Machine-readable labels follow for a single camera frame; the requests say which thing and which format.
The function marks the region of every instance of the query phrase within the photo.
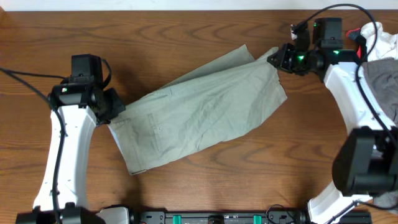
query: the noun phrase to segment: black base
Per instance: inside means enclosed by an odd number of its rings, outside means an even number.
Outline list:
[[[64,224],[105,223],[95,213],[84,208],[75,207],[62,211]],[[264,211],[251,213],[169,213],[142,212],[131,215],[130,224],[311,224],[306,213],[297,209],[272,210],[268,217]],[[17,224],[47,224],[54,223],[52,212],[18,214]],[[372,224],[369,212],[349,212],[340,219],[340,224]]]

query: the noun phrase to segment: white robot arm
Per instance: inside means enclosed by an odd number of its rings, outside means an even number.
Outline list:
[[[340,62],[337,65],[330,65],[325,75],[325,86],[333,94],[337,105],[347,128],[347,133],[352,132],[354,128],[364,126],[370,127],[372,130],[382,130],[380,124],[373,118],[367,104],[361,96],[355,81],[355,70],[357,64],[354,62]],[[361,86],[367,98],[372,103],[373,108],[379,114],[387,127],[395,126],[394,122],[389,119],[380,108],[375,97],[373,96],[363,75],[363,69],[359,69],[359,77]],[[360,200],[367,202],[372,197],[369,194],[354,194],[349,197],[343,196],[335,184],[331,182],[328,187],[317,197],[308,202],[308,214],[314,223],[327,223],[346,207],[351,205],[353,201]],[[333,223],[338,223],[340,217],[336,217]]]
[[[59,168],[55,168],[61,140],[60,120],[52,111],[52,137],[49,158],[39,194],[33,205],[34,212],[19,215],[16,223],[53,223],[54,211],[62,211],[63,223],[128,224],[129,210],[109,208],[95,215],[88,211],[86,198],[86,170],[91,136],[97,125],[109,123],[125,107],[116,91],[103,89],[110,82],[103,81],[101,59],[94,55],[72,56],[72,75],[55,85],[49,100],[55,105],[65,126],[65,139]],[[57,207],[53,207],[53,177],[58,171]]]

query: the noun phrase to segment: green connector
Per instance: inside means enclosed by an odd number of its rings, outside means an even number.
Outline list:
[[[181,215],[173,215],[173,224],[181,224]]]
[[[253,216],[253,224],[262,224],[262,217],[260,215]]]

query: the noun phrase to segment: wood grain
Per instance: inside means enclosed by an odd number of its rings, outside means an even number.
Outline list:
[[[0,21],[0,66],[67,76],[70,57],[91,53],[112,66],[115,87],[131,103],[246,44],[255,58],[289,42],[289,25],[313,11],[8,12]],[[373,11],[398,33],[397,11]],[[368,19],[328,11],[346,32]],[[346,41],[346,46],[353,43]],[[331,181],[346,138],[339,109],[319,79],[279,73],[288,100],[259,128],[166,166],[130,176],[106,126],[90,146],[90,208],[126,203],[135,210],[265,210],[303,207]],[[43,93],[56,80],[24,77]],[[0,223],[29,211],[50,145],[50,110],[30,90],[0,75]],[[398,218],[372,210],[375,223]]]

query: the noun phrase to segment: gray cloth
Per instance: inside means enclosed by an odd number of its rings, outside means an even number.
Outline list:
[[[276,69],[242,46],[126,106],[109,128],[130,174],[258,127],[286,99]]]
[[[385,114],[398,125],[398,61],[378,60],[363,64],[366,83]],[[381,207],[391,207],[398,202],[398,192],[388,192],[374,198]],[[390,212],[398,215],[398,209]]]

